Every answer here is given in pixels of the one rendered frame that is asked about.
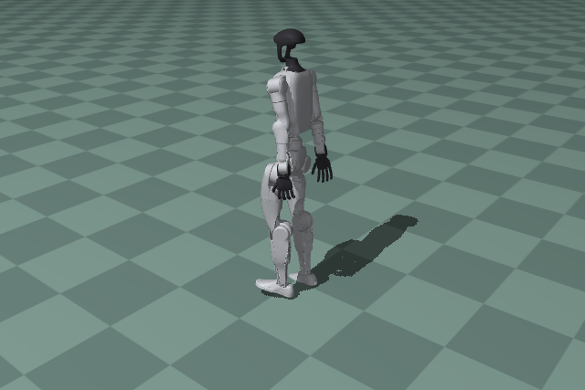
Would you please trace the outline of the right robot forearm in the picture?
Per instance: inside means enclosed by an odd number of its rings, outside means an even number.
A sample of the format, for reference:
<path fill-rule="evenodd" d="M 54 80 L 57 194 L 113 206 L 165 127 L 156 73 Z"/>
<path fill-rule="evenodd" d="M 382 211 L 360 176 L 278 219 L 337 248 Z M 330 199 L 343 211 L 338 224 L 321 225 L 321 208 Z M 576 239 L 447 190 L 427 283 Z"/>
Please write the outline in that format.
<path fill-rule="evenodd" d="M 314 145 L 317 154 L 324 154 L 324 145 L 325 145 L 325 137 L 324 137 L 324 119 L 321 114 L 320 118 L 311 121 L 311 129 L 312 134 L 314 137 Z"/>

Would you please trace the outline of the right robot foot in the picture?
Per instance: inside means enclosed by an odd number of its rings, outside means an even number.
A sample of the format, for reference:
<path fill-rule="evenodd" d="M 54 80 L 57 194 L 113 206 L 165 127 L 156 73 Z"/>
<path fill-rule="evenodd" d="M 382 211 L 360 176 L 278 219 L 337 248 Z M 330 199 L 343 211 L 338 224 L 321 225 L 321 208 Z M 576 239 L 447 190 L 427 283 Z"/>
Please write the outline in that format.
<path fill-rule="evenodd" d="M 307 270 L 307 275 L 306 276 L 301 275 L 300 272 L 301 271 L 292 272 L 292 273 L 289 274 L 289 277 L 292 278 L 293 280 L 297 281 L 297 282 L 304 283 L 304 284 L 306 284 L 308 286 L 314 286 L 314 285 L 316 285 L 318 283 L 316 276 L 312 272 L 309 273 L 309 271 Z"/>

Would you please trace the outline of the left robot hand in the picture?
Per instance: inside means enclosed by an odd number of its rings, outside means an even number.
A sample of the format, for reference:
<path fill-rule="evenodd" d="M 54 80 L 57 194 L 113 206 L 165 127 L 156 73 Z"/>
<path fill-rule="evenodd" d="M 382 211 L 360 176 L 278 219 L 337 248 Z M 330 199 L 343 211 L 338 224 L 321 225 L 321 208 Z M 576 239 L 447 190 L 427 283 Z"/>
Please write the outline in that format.
<path fill-rule="evenodd" d="M 291 199 L 290 195 L 289 195 L 289 190 L 290 190 L 292 198 L 295 198 L 295 195 L 293 194 L 293 184 L 292 184 L 290 178 L 288 177 L 291 175 L 290 165 L 288 164 L 288 173 L 287 174 L 279 174 L 278 164 L 277 164 L 277 175 L 279 176 L 279 178 L 276 180 L 276 184 L 272 188 L 272 192 L 274 193 L 275 189 L 277 187 L 278 198 L 279 199 L 282 198 L 283 200 L 286 200 L 286 197 L 285 197 L 285 191 L 286 191 L 287 199 L 290 200 Z M 281 192 L 282 192 L 282 197 L 281 197 Z"/>

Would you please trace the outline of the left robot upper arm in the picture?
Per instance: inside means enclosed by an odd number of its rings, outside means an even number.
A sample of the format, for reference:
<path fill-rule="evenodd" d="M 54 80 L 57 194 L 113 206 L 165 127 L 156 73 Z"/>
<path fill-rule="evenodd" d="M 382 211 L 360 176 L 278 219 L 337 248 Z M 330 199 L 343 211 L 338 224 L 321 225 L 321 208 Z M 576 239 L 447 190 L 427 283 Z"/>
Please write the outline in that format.
<path fill-rule="evenodd" d="M 273 111 L 278 116 L 277 121 L 283 122 L 288 132 L 290 130 L 290 118 L 285 95 L 287 88 L 285 75 L 280 75 L 267 81 L 267 91 L 271 97 Z"/>

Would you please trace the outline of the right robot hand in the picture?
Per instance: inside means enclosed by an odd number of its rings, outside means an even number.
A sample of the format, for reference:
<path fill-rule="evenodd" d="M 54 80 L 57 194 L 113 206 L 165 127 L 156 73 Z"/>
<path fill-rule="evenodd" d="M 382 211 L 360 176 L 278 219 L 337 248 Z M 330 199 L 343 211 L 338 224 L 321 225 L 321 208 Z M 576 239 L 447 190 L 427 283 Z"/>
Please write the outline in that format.
<path fill-rule="evenodd" d="M 314 147 L 315 150 L 315 147 Z M 329 169 L 329 173 L 330 173 L 330 180 L 333 179 L 333 172 L 332 172 L 332 168 L 331 168 L 331 164 L 329 159 L 326 157 L 327 156 L 327 149 L 326 149 L 326 145 L 324 145 L 324 154 L 317 154 L 315 151 L 315 156 L 317 157 L 315 159 L 315 164 L 312 170 L 312 174 L 314 174 L 314 170 L 316 168 L 317 165 L 317 169 L 318 169 L 318 177 L 317 177 L 317 182 L 319 182 L 320 180 L 320 174 L 321 174 L 321 170 L 322 170 L 322 183 L 324 182 L 324 169 L 325 169 L 325 174 L 326 174 L 326 182 L 328 182 L 328 169 Z M 327 169 L 328 168 L 328 169 Z"/>

